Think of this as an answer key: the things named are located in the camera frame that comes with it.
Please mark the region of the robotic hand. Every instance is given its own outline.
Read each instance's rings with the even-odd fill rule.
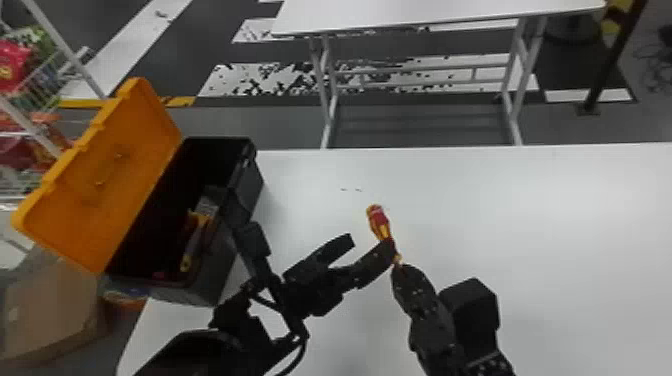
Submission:
[[[427,376],[514,376],[497,347],[497,297],[476,278],[441,291],[419,269],[392,270],[394,297],[411,318],[408,343]]]

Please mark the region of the cable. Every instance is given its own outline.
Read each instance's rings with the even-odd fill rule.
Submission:
[[[303,355],[306,353],[306,344],[307,343],[308,343],[308,340],[306,340],[306,339],[301,341],[301,347],[299,347],[299,352],[298,352],[298,354],[296,354],[296,357],[294,358],[294,360],[292,360],[292,362],[289,363],[289,365],[287,365],[287,367],[285,367],[285,369],[276,373],[275,376],[287,376],[290,372],[292,372],[294,370],[294,368],[296,368],[296,366],[299,365],[299,363],[301,363],[301,359],[303,359]]]
[[[640,83],[651,93],[672,95],[672,48],[662,43],[648,44],[633,52],[632,57],[646,61]]]

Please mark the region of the table leg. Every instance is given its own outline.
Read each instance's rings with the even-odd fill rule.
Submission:
[[[331,119],[331,129],[329,134],[322,135],[322,148],[329,147],[329,140],[331,139],[332,133],[336,130],[337,120],[336,120],[336,108],[338,106],[338,84],[336,83],[336,69],[334,67],[334,58],[333,50],[329,43],[329,36],[327,34],[322,34],[322,46],[324,47],[325,57],[325,68],[327,70],[327,76],[329,77],[329,88],[331,89],[331,99],[329,101],[329,118]]]
[[[518,27],[514,33],[513,42],[511,45],[511,53],[509,56],[509,63],[507,65],[504,83],[502,84],[502,103],[504,105],[509,131],[511,132],[511,138],[513,139],[513,143],[515,145],[523,144],[520,128],[518,127],[518,116],[520,115],[520,111],[523,107],[523,100],[525,99],[527,84],[530,82],[532,70],[534,69],[534,66],[537,62],[539,50],[541,49],[541,44],[544,40],[544,29],[546,28],[547,21],[548,18],[545,16],[537,18],[537,25],[534,29],[534,35],[530,40],[529,50],[525,46],[525,42],[522,38],[527,24],[524,19],[521,19],[518,22]],[[523,73],[520,77],[520,81],[518,82],[516,96],[512,103],[511,96],[509,95],[509,81],[511,80],[511,72],[513,71],[514,63],[518,57],[520,58],[523,66]]]
[[[308,37],[308,46],[310,48],[310,60],[313,63],[315,80],[317,81],[317,90],[320,94],[320,106],[322,107],[322,116],[324,117],[324,130],[322,131],[321,149],[329,146],[329,137],[331,135],[332,118],[329,116],[329,99],[327,98],[327,88],[324,82],[324,72],[322,71],[321,57],[322,49],[317,45],[316,38]]]

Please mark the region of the white table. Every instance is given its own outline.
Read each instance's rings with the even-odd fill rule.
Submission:
[[[664,375],[672,348],[672,144],[269,151],[255,219],[276,272],[384,205],[404,260],[437,289],[476,276],[499,297],[520,376]],[[236,264],[225,295],[244,280]],[[271,331],[281,319],[260,311]],[[150,300],[118,367],[131,375],[211,310]],[[346,295],[292,376],[422,376],[389,277]]]
[[[527,84],[539,55],[547,16],[593,12],[604,5],[604,0],[285,0],[271,33],[279,38],[308,38],[325,121],[322,148],[329,147],[336,124],[338,98],[342,90],[401,86],[399,83],[366,80],[365,77],[370,74],[448,69],[471,69],[471,78],[456,80],[448,76],[445,80],[436,82],[408,81],[403,86],[501,82],[501,100],[511,139],[514,144],[520,145],[523,139],[518,127],[518,116],[523,105]],[[455,64],[447,62],[418,68],[358,69],[355,71],[336,71],[335,69],[336,56],[332,53],[330,40],[344,34],[351,37],[370,30],[384,31],[404,27],[502,19],[518,19],[507,63]],[[529,48],[525,42],[526,30],[531,31]],[[521,61],[523,73],[515,98],[512,100],[509,94],[509,81],[511,81],[516,59]],[[478,68],[497,67],[506,68],[503,78],[479,78],[476,75]],[[336,81],[337,76],[358,76],[360,83],[339,85]]]

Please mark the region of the metal shelf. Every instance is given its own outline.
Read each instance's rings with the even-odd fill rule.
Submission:
[[[27,65],[32,65],[33,68],[25,78],[15,87],[0,93],[0,112],[9,115],[17,125],[16,129],[0,131],[0,138],[30,137],[42,145],[49,154],[58,158],[62,153],[62,147],[50,139],[48,124],[58,119],[51,114],[58,108],[61,89],[69,81],[85,80],[100,99],[106,99],[106,96],[80,61],[88,49],[83,48],[78,53],[73,53],[35,1],[21,1],[39,24],[41,28],[37,29],[39,37],[44,38],[41,40],[47,43],[43,51],[49,55],[46,58],[44,55],[40,56],[38,63],[29,61]],[[0,22],[0,25],[5,32],[8,32],[9,38],[17,38],[16,35],[12,35],[16,32],[20,38],[25,38],[27,35],[30,40],[34,34],[31,34],[30,30],[25,35],[20,34],[4,22]],[[41,175],[35,170],[15,172],[10,167],[0,166],[0,210],[15,209],[18,202],[39,186]]]

